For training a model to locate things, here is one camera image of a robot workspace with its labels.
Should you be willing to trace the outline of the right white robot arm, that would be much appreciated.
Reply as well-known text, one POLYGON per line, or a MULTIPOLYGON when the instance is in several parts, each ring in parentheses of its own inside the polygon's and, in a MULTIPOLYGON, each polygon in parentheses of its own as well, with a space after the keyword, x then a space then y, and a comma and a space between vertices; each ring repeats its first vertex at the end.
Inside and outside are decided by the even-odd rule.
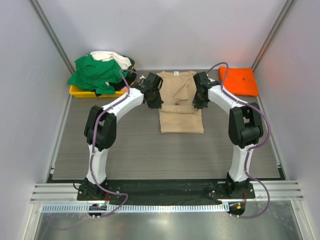
POLYGON ((196 109, 204 109, 213 102, 228 114, 228 136, 233 144, 233 154, 226 175, 225 192, 231 198, 240 198, 249 189, 253 147, 264 134, 259 106, 242 101, 217 81, 209 80, 204 71, 195 74, 193 79, 196 93, 192 105, 196 109))

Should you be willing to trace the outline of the beige t shirt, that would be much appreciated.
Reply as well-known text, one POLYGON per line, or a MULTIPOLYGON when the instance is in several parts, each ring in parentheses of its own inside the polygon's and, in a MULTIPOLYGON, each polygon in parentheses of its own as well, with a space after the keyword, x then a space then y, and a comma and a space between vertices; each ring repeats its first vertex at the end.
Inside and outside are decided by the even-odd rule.
POLYGON ((159 109, 160 132, 203 134, 202 111, 193 106, 196 95, 195 71, 157 73, 163 83, 159 109))

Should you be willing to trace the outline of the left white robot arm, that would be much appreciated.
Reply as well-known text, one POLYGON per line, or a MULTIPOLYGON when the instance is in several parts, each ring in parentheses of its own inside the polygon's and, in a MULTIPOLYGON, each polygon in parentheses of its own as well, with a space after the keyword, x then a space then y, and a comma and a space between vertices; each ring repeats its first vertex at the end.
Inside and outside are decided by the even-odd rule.
POLYGON ((118 121, 135 107, 147 103, 150 109, 160 109, 163 101, 160 89, 163 79, 149 73, 134 83, 126 93, 113 102, 94 105, 87 118, 84 136, 89 147, 89 166, 86 178, 78 189, 78 200, 101 200, 111 192, 106 189, 107 157, 117 137, 118 121))

